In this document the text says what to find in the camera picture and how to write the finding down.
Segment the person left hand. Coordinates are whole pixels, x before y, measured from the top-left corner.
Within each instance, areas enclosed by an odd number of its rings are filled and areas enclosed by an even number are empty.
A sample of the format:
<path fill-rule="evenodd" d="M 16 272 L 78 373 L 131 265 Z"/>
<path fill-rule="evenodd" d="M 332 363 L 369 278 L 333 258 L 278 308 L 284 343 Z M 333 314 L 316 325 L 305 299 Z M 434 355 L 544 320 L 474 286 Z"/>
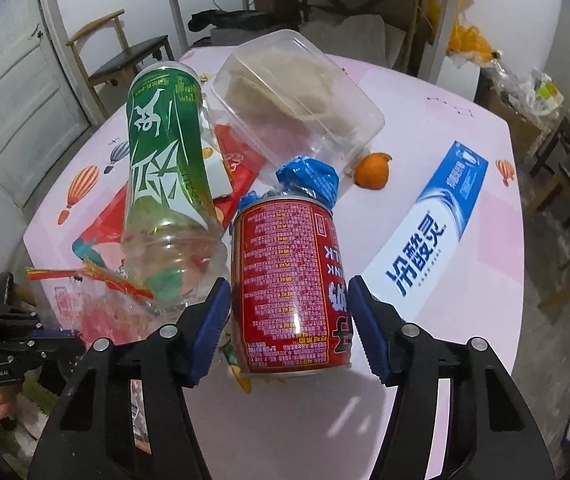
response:
<path fill-rule="evenodd" d="M 0 386 L 0 421 L 13 418 L 16 414 L 17 397 L 23 390 L 23 384 Z"/>

